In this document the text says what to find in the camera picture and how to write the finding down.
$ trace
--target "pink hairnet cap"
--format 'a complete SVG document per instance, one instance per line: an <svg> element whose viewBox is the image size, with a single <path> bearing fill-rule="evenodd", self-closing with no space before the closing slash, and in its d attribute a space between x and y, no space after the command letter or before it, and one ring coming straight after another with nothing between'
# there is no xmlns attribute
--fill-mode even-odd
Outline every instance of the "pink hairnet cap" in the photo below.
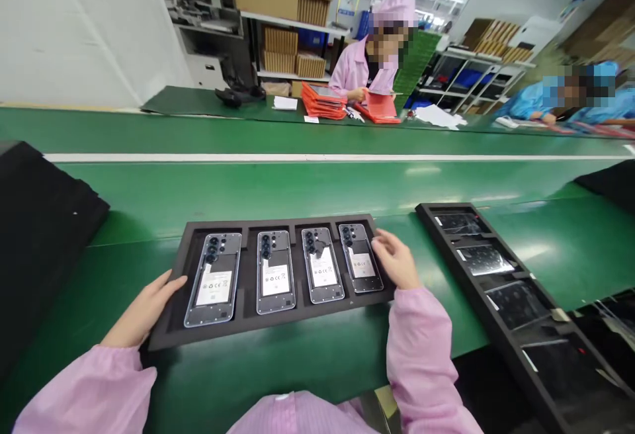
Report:
<svg viewBox="0 0 635 434"><path fill-rule="evenodd" d="M414 27L415 0L383 0L370 18L373 27L381 27L385 22L399 21L405 21L408 27Z"/></svg>

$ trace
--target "smartphone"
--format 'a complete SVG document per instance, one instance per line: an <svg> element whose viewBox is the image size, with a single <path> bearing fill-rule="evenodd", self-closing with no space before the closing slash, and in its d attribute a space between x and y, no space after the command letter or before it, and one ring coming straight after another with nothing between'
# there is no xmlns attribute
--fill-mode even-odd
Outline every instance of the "smartphone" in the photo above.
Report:
<svg viewBox="0 0 635 434"><path fill-rule="evenodd" d="M344 298L331 232L327 228L302 230L302 247L309 280L311 303L319 304Z"/></svg>
<svg viewBox="0 0 635 434"><path fill-rule="evenodd" d="M461 247L456 252L475 277L514 271L512 264L490 244Z"/></svg>
<svg viewBox="0 0 635 434"><path fill-rule="evenodd" d="M205 237L183 322L186 328L224 323L233 318L240 242L240 234Z"/></svg>
<svg viewBox="0 0 635 434"><path fill-rule="evenodd" d="M364 226L362 224L342 224L339 227L339 238L342 241L355 293L384 290L384 283L379 276L377 262Z"/></svg>
<svg viewBox="0 0 635 434"><path fill-rule="evenodd" d="M446 234L476 236L482 232L474 214L439 214L435 220Z"/></svg>
<svg viewBox="0 0 635 434"><path fill-rule="evenodd" d="M523 281L493 288L485 294L510 330L522 328L550 315L532 286Z"/></svg>
<svg viewBox="0 0 635 434"><path fill-rule="evenodd" d="M258 234L256 312L266 315L296 306L291 245L287 231Z"/></svg>

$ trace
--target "black foam tray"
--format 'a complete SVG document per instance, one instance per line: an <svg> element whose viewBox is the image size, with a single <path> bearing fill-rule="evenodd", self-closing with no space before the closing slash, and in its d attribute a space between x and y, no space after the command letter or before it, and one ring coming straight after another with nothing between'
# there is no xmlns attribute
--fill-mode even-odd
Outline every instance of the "black foam tray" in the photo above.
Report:
<svg viewBox="0 0 635 434"><path fill-rule="evenodd" d="M150 335L148 350L156 351L392 300L394 298L395 285L388 278L378 259L377 266L380 277L384 282L384 290L365 294L356 294L353 291L353 284L339 239L339 230L337 228L339 224L362 224L370 238L376 232L375 223L369 214L308 219L188 222L185 226L185 232L183 233L170 277L173 280L181 275L187 275L188 281L182 289L173 295L168 305L166 305ZM331 232L335 257L345 290L344 299L316 305L312 304L309 299L309 286L301 236L302 229L315 227L326 227ZM256 313L256 238L259 232L267 230L286 230L289 233L291 262L296 288L296 307L283 312L259 315ZM207 234L217 232L239 232L242 235L234 315L229 322L185 328L183 320L194 284L203 241Z"/></svg>
<svg viewBox="0 0 635 434"><path fill-rule="evenodd" d="M490 224L483 219L482 215L472 204L419 204L415 210L446 261L453 277L483 323L489 339L503 355L510 371L527 395L529 402L533 405L536 416L547 432L557 434L618 432L613 431L613 428L617 425L622 426L631 422L631 413L635 412L635 393L629 389L606 360L602 358L598 350L568 318L568 315L559 308L556 301L542 287L536 277L512 252ZM437 217L448 213L472 214L476 216L481 233L478 235L447 234L437 221ZM494 246L502 257L509 262L513 270L505 274L473 276L469 270L469 263L461 258L457 249L483 245L484 243ZM535 318L529 324L523 324L520 327L511 329L505 323L506 318L499 313L499 310L505 312L504 307L498 307L487 295L487 291L509 286L518 281L522 281L524 286L528 287L528 290L535 296L535 300L538 300L547 309L548 315ZM518 308L518 303L520 302L515 299L506 302L512 312ZM602 370L615 381L619 403L610 406L602 405L601 396L599 398L592 398L591 396L575 398L578 393L573 389L565 390L564 396L566 398L571 395L571 398L575 398L575 402L569 403L563 408L563 398L560 396L562 393L557 393L556 396L552 396L549 393L548 387L541 381L539 376L545 375L544 370L538 373L523 348L529 351L536 344L558 343L563 339L569 341L570 346L575 350L581 350L580 353L590 355L585 356L585 361L592 365L594 369ZM554 376L552 379L547 380L552 392L554 392L553 383L560 381L553 380L553 378ZM581 382L576 379L571 381L571 383L567 383L567 386ZM574 410L570 408L575 403L577 403L577 411L573 412ZM580 416L579 406L582 404L589 407L589 409Z"/></svg>

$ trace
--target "woman's left hand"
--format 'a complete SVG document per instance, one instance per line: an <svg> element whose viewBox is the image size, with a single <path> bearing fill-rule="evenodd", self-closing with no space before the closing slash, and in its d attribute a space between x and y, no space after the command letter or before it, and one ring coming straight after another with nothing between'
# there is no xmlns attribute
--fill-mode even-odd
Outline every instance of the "woman's left hand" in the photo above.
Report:
<svg viewBox="0 0 635 434"><path fill-rule="evenodd" d="M123 315L100 343L110 348L132 348L141 345L150 329L159 319L165 304L179 290L187 277L183 275L169 283L172 270L149 283L137 295Z"/></svg>

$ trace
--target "metal shelving unit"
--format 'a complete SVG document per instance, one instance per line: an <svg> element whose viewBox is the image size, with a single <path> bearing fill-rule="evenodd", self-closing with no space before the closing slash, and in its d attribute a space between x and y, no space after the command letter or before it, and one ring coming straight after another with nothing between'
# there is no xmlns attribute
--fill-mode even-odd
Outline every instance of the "metal shelving unit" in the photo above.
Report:
<svg viewBox="0 0 635 434"><path fill-rule="evenodd" d="M472 101L470 101L470 104L466 108L466 111L469 110L472 106L474 106L474 104L476 104L478 101L491 102L491 105L487 108L486 112L489 111L494 106L494 104L497 101L499 101L500 98L504 97L507 94L507 92L510 90L510 88L512 88L512 86L514 86L514 84L516 84L516 82L518 82L518 80L522 78L522 76L525 74L527 69L535 67L534 64L530 64L528 62L513 62L513 63L503 64L502 59L500 57L471 52L469 50L463 50L458 48L447 49L444 52L439 52L439 54L441 55L441 58L435 65L435 70L433 71L433 75L435 74L436 70L439 69L441 65L448 58L461 59L463 63L460 65L456 74L454 75L452 80L449 82L449 84L446 86L445 90L426 88L424 86L418 89L418 93L421 95L424 95L426 93L441 95L441 98L439 99L437 104L439 104L445 97L460 97L461 99L459 100L459 102L453 106L451 114L456 114L458 112L458 109L468 99L472 99ZM487 70L483 72L480 78L467 91L465 92L451 91L450 89L452 89L452 86L455 84L458 76L470 63L485 64L485 65L488 65L488 68ZM500 95L498 99L484 97L483 94L485 93L485 91L487 91L487 89L494 82L496 77L506 67L519 68L521 69L521 71L514 78L512 78L512 80L505 86L502 94ZM484 85L483 88L481 88L481 90L479 91L477 95L474 95L474 91L476 90L478 85L480 85L480 83L484 80L484 78L487 75L489 75L491 72L495 72L491 80L486 85Z"/></svg>
<svg viewBox="0 0 635 434"><path fill-rule="evenodd" d="M336 59L339 59L340 54L344 50L344 37L349 34L349 30L340 29L334 26L321 27L313 24L306 24L304 22L298 21L290 21L288 19L281 19L279 17L272 17L262 14L250 13L250 12L241 12L241 16L247 19L247 27L249 29L249 41L250 46L249 50L251 53L251 61L256 65L256 75L257 77L270 77L270 78L280 78L287 80L312 80L312 81L329 81L328 74L325 74L321 79L306 79L300 78L294 73L279 73L279 72L269 72L261 69L260 63L260 42L258 39L258 28L257 22L269 22L271 24L276 24L279 26L285 27L294 27L294 28L305 28L308 30L315 30L317 32L323 32L326 34L324 38L324 44L322 46L322 58L326 55L326 47L328 45L328 34L332 34L334 36L338 36L337 40L337 52L334 55Z"/></svg>

